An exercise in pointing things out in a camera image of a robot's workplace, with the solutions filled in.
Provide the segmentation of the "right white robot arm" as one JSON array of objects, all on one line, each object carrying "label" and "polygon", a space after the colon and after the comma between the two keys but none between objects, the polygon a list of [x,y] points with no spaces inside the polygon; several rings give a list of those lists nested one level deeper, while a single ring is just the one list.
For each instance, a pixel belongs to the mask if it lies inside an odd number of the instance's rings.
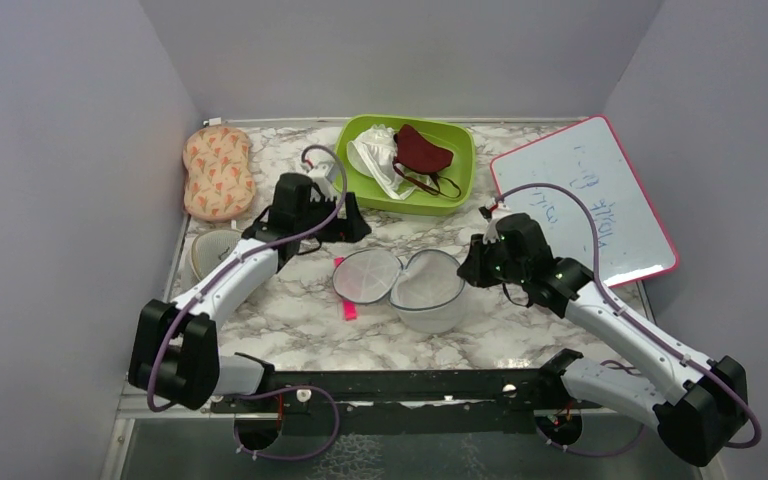
[{"label": "right white robot arm", "polygon": [[725,356],[714,361],[671,337],[611,293],[595,273],[553,255],[539,224],[526,214],[489,223],[471,236],[457,274],[473,287],[520,287],[540,306],[600,338],[637,376],[619,373],[565,350],[545,364],[539,398],[560,407],[593,402],[655,431],[677,457],[706,466],[756,416],[748,406],[746,372]]}]

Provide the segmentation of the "white mesh laundry bag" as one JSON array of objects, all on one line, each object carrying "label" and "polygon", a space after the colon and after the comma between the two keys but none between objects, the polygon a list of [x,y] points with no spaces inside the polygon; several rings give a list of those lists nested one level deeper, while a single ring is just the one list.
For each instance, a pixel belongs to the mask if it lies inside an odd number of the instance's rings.
[{"label": "white mesh laundry bag", "polygon": [[426,334],[455,329],[466,318],[466,282],[458,260],[424,249],[403,261],[384,249],[353,253],[335,267],[332,285],[356,305],[387,303],[409,328]]}]

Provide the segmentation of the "dark red bra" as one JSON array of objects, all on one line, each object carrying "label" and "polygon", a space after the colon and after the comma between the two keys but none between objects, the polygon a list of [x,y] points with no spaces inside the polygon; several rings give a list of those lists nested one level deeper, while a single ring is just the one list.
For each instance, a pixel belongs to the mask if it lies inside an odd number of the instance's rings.
[{"label": "dark red bra", "polygon": [[451,151],[431,143],[409,124],[404,124],[393,139],[396,154],[392,166],[398,176],[432,196],[456,199],[462,195],[456,182],[441,175],[452,164]]}]

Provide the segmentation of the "white lace bra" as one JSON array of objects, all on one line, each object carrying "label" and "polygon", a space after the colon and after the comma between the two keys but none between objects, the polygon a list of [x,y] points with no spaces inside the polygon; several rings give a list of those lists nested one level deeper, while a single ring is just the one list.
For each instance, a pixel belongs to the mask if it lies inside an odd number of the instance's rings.
[{"label": "white lace bra", "polygon": [[355,170],[372,178],[390,199],[402,201],[417,189],[410,179],[426,186],[430,186],[431,181],[427,175],[409,173],[405,180],[396,173],[393,167],[397,153],[395,134],[393,128],[383,124],[373,125],[348,142],[346,154]]}]

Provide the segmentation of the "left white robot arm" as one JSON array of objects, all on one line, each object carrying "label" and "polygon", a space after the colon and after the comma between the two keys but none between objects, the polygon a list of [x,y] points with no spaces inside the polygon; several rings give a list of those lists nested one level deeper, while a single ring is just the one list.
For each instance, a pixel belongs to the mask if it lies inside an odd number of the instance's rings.
[{"label": "left white robot arm", "polygon": [[141,310],[127,372],[146,391],[151,410],[166,405],[199,409],[213,396],[236,395],[250,410],[273,401],[271,364],[248,354],[223,356],[218,332],[263,283],[299,255],[303,241],[356,243],[370,234],[356,196],[329,197],[329,183],[302,173],[279,177],[272,203],[246,227],[236,246],[195,286],[169,302]]}]

